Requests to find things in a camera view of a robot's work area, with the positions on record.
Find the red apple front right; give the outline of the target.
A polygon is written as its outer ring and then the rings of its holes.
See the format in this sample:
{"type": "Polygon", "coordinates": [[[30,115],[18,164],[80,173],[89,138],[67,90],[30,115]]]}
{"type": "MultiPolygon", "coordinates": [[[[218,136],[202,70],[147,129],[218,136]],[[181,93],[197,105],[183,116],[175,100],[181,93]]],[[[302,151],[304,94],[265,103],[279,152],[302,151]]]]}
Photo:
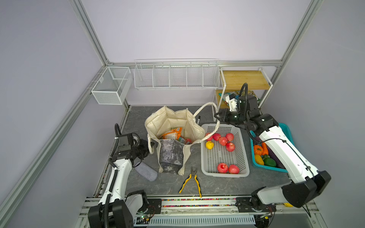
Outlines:
{"type": "Polygon", "coordinates": [[[238,166],[236,166],[236,165],[230,165],[230,166],[229,166],[229,169],[228,169],[228,172],[229,172],[230,174],[239,174],[240,169],[239,169],[239,167],[238,167],[238,166]]]}

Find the red apple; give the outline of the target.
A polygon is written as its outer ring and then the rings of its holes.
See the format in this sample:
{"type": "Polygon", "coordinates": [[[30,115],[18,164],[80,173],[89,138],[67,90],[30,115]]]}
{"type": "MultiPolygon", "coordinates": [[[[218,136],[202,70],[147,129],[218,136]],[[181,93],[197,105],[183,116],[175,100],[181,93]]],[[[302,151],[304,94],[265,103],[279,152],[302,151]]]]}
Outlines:
{"type": "Polygon", "coordinates": [[[226,146],[229,141],[228,141],[228,139],[226,137],[220,137],[218,139],[218,142],[219,142],[220,145],[226,146]]]}
{"type": "Polygon", "coordinates": [[[212,141],[213,140],[213,136],[211,135],[209,138],[206,139],[206,141],[212,141]]]}
{"type": "Polygon", "coordinates": [[[226,138],[229,142],[232,142],[234,140],[234,135],[232,133],[226,134],[226,138]]]}
{"type": "Polygon", "coordinates": [[[229,166],[229,169],[228,169],[228,172],[229,172],[230,174],[239,174],[240,169],[239,169],[239,167],[238,167],[238,166],[236,166],[236,165],[230,165],[230,166],[229,166]]]}
{"type": "Polygon", "coordinates": [[[227,150],[228,152],[233,152],[233,151],[235,150],[235,144],[234,144],[234,143],[232,143],[232,142],[228,142],[228,143],[226,144],[226,150],[227,150]]]}
{"type": "Polygon", "coordinates": [[[214,135],[213,135],[213,139],[215,140],[215,141],[219,141],[219,139],[221,138],[221,135],[220,134],[218,134],[218,133],[215,133],[214,135]]]}
{"type": "Polygon", "coordinates": [[[228,170],[229,170],[229,167],[228,167],[228,165],[227,165],[227,164],[225,164],[225,163],[220,163],[220,164],[218,164],[218,166],[217,166],[217,171],[218,171],[219,173],[227,173],[227,172],[228,172],[228,170]]]}

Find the cream canvas tote bag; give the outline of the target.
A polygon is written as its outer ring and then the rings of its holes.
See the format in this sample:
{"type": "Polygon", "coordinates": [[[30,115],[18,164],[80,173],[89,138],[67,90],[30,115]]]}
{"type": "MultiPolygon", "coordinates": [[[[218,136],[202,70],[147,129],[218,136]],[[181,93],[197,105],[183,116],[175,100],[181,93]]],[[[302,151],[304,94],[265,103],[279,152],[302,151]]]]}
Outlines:
{"type": "Polygon", "coordinates": [[[200,107],[194,114],[187,108],[174,111],[163,106],[152,113],[145,121],[148,142],[155,141],[157,146],[154,149],[148,146],[151,154],[157,153],[159,172],[173,172],[184,175],[185,165],[191,155],[191,146],[206,141],[220,126],[216,122],[213,131],[206,134],[202,126],[196,123],[196,117],[206,107],[211,105],[214,113],[218,112],[214,102],[208,102],[200,107]]]}

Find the grey fabric glasses case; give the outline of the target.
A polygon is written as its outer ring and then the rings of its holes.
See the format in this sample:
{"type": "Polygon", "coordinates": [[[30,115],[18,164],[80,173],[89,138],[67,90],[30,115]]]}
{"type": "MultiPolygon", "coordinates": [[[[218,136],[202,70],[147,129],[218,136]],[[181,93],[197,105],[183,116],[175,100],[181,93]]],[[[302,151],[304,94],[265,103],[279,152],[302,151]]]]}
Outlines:
{"type": "Polygon", "coordinates": [[[158,172],[152,169],[150,166],[145,164],[144,162],[140,162],[136,167],[135,170],[143,176],[148,181],[155,181],[158,177],[158,172]]]}

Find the teal snack bag top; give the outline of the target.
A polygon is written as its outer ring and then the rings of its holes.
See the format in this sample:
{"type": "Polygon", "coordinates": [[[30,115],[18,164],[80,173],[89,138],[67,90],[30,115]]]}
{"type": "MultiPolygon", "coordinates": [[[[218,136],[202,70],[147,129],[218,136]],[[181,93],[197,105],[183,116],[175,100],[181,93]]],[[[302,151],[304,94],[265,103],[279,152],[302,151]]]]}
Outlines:
{"type": "Polygon", "coordinates": [[[191,143],[192,143],[191,139],[189,139],[189,138],[179,137],[177,140],[178,140],[180,143],[183,143],[183,144],[185,144],[185,145],[189,145],[189,144],[191,144],[191,143]]]}

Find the green bell pepper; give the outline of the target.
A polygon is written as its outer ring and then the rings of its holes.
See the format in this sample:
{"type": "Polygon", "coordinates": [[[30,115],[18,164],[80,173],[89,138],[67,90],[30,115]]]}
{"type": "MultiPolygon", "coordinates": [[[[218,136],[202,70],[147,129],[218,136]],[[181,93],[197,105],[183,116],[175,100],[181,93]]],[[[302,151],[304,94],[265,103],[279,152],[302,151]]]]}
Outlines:
{"type": "Polygon", "coordinates": [[[271,158],[269,155],[264,155],[262,159],[264,161],[265,166],[276,168],[276,166],[277,166],[276,161],[273,158],[271,158]]]}

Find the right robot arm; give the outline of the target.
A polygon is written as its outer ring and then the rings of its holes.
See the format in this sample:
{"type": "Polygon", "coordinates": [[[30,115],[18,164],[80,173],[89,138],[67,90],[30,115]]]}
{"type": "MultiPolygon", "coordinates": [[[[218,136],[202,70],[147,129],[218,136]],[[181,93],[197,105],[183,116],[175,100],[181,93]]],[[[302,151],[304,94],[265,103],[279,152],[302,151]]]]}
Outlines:
{"type": "Polygon", "coordinates": [[[247,83],[241,87],[236,110],[223,109],[214,116],[222,123],[246,130],[253,141],[266,143],[288,172],[290,183],[262,187],[251,194],[248,205],[253,210],[262,211],[277,203],[301,208],[321,195],[331,181],[327,171],[320,171],[299,152],[271,115],[261,112],[257,98],[248,94],[247,83]]]}

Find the small orange pumpkin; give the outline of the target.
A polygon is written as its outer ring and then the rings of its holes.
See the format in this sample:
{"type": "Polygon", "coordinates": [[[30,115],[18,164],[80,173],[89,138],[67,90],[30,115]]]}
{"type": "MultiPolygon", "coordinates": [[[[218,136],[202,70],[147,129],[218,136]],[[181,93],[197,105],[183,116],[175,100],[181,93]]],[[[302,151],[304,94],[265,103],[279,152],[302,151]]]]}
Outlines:
{"type": "Polygon", "coordinates": [[[253,150],[255,155],[262,156],[263,148],[260,145],[254,145],[253,150]]]}

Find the orange snack bag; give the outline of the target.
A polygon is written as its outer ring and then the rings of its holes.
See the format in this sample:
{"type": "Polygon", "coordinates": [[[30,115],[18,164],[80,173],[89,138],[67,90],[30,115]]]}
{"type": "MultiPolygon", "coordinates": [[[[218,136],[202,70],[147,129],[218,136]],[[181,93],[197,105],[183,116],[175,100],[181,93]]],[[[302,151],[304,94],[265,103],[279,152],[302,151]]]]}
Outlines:
{"type": "Polygon", "coordinates": [[[182,127],[171,129],[161,135],[161,139],[168,140],[168,139],[175,139],[177,140],[182,135],[182,127]]]}

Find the white plastic fruit basket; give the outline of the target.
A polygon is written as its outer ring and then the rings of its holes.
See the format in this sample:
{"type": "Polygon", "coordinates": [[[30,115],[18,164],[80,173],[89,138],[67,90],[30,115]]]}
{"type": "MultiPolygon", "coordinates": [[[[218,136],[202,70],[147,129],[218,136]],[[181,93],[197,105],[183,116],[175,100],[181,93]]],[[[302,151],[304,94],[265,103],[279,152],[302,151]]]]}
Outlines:
{"type": "Polygon", "coordinates": [[[202,172],[208,176],[225,178],[244,178],[249,176],[249,163],[240,129],[229,124],[221,124],[216,133],[221,136],[232,133],[234,136],[233,144],[235,145],[235,150],[229,152],[226,147],[215,140],[213,141],[214,147],[212,149],[207,149],[205,146],[206,141],[203,141],[201,143],[202,172]],[[228,166],[236,165],[239,169],[239,173],[220,173],[218,171],[218,165],[220,163],[225,163],[228,166]]]}

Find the yellow squash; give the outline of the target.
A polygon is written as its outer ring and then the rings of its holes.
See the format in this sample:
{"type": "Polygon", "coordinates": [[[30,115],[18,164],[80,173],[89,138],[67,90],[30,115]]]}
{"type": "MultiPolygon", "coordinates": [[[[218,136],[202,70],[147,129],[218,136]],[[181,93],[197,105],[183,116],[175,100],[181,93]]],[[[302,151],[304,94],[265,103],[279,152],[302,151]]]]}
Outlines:
{"type": "Polygon", "coordinates": [[[264,161],[263,161],[263,159],[262,159],[262,157],[261,157],[260,155],[256,154],[256,155],[254,156],[254,158],[255,158],[255,162],[256,162],[258,165],[264,165],[264,161]]]}

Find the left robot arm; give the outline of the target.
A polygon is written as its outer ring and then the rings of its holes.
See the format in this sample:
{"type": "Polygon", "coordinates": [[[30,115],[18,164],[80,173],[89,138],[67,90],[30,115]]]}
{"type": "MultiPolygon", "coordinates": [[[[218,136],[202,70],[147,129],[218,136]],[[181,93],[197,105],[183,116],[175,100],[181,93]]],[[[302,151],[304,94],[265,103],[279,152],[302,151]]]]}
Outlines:
{"type": "Polygon", "coordinates": [[[87,218],[91,228],[132,228],[134,216],[148,210],[148,199],[144,190],[125,195],[127,180],[133,168],[148,156],[152,143],[141,139],[136,133],[122,134],[115,124],[115,140],[112,154],[108,158],[111,176],[98,205],[89,209],[87,218]]]}

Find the white mesh wall box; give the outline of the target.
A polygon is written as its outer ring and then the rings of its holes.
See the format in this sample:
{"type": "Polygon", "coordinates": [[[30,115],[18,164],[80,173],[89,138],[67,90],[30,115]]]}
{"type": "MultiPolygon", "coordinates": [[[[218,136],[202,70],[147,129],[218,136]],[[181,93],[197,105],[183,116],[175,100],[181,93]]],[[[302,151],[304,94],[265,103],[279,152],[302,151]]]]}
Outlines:
{"type": "Polygon", "coordinates": [[[91,92],[99,105],[123,105],[132,81],[130,68],[108,66],[91,92]]]}

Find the red apple front left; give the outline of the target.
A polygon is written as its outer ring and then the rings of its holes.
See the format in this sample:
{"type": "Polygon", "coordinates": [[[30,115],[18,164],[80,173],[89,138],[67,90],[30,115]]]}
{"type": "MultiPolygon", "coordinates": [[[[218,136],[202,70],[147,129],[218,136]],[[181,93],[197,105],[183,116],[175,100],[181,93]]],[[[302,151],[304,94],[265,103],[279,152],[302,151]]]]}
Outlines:
{"type": "Polygon", "coordinates": [[[218,171],[219,173],[227,173],[227,172],[228,172],[228,170],[229,170],[229,167],[228,167],[228,165],[227,165],[227,164],[225,164],[225,163],[220,163],[220,164],[218,164],[218,166],[217,166],[217,171],[218,171]]]}

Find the red apple back right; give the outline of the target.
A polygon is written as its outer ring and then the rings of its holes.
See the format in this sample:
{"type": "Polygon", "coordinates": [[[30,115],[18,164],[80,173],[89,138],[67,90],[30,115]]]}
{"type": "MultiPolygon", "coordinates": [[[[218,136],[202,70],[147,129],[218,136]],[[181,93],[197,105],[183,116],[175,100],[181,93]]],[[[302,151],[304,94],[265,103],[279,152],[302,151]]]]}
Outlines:
{"type": "Polygon", "coordinates": [[[234,140],[234,135],[232,133],[226,134],[226,138],[229,142],[232,142],[234,140]]]}

